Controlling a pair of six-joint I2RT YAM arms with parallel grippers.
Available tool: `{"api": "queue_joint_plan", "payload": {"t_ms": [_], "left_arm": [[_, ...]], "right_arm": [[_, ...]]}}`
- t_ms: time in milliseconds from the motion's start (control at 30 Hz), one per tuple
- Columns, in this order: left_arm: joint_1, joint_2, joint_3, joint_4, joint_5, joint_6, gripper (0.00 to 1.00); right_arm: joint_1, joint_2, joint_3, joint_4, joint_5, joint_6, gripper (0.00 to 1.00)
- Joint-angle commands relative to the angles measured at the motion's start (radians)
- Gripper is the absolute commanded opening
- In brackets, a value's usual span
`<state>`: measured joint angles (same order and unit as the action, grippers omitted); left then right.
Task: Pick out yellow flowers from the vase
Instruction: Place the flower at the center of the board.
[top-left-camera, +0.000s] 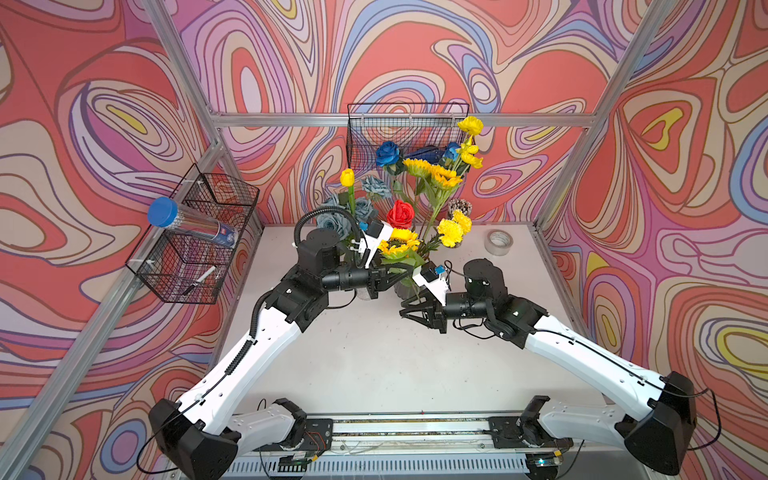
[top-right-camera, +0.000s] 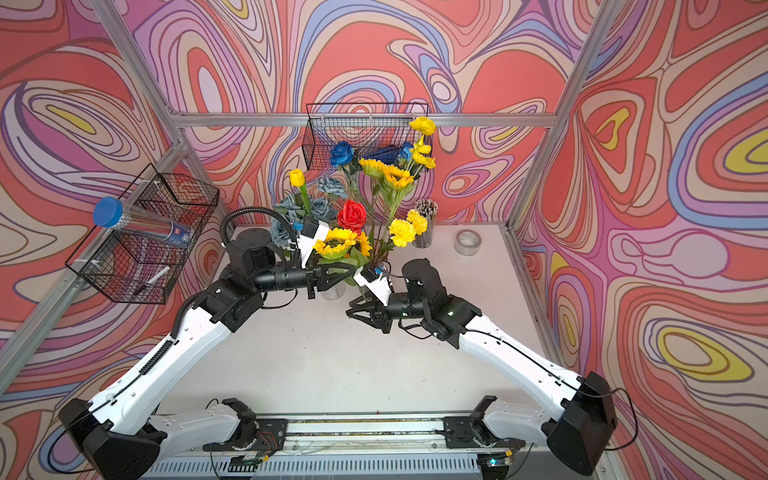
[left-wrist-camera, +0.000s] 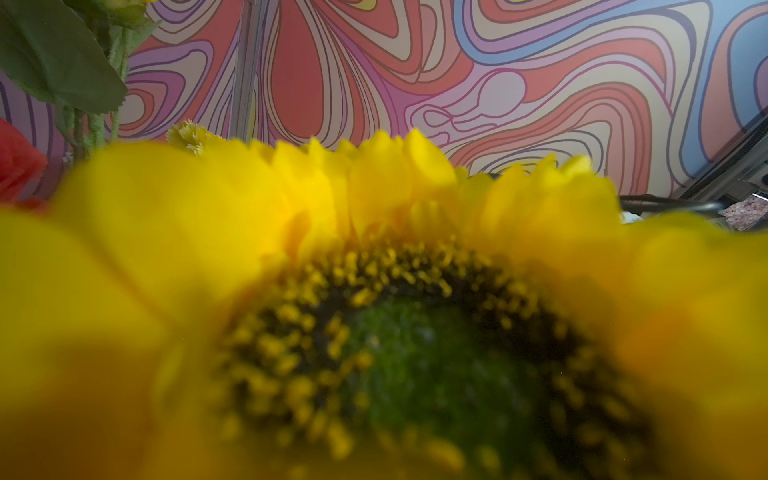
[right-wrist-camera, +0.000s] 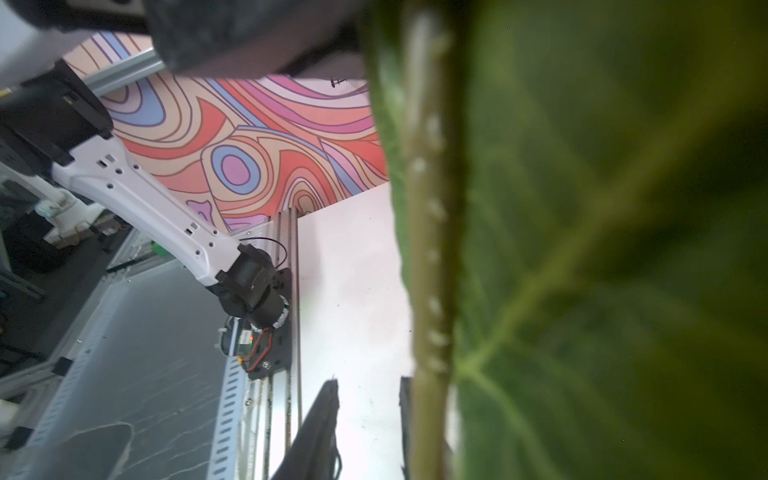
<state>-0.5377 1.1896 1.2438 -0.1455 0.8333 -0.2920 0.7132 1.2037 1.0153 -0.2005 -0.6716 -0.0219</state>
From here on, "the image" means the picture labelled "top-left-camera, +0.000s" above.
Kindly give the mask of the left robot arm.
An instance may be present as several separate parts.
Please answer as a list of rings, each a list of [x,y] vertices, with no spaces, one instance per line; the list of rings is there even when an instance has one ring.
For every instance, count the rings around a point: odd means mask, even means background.
[[[240,455],[302,444],[307,415],[294,402],[277,399],[250,414],[235,410],[281,351],[328,310],[330,293],[364,289],[376,297],[413,272],[408,264],[376,262],[397,242],[404,254],[419,244],[407,229],[379,220],[361,225],[341,207],[319,208],[297,222],[297,261],[259,297],[246,333],[188,392],[150,411],[158,448],[176,468],[189,479],[219,479]]]

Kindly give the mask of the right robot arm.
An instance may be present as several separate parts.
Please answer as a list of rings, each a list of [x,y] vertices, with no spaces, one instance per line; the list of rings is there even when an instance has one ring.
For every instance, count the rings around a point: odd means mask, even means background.
[[[518,417],[522,442],[577,438],[622,447],[660,474],[680,473],[697,424],[689,378],[635,365],[586,339],[540,305],[510,294],[502,271],[488,259],[464,265],[461,292],[449,290],[445,268],[432,262],[411,278],[419,292],[403,301],[401,317],[440,331],[450,321],[480,319],[492,337],[550,360],[611,401],[578,407],[538,395]]]

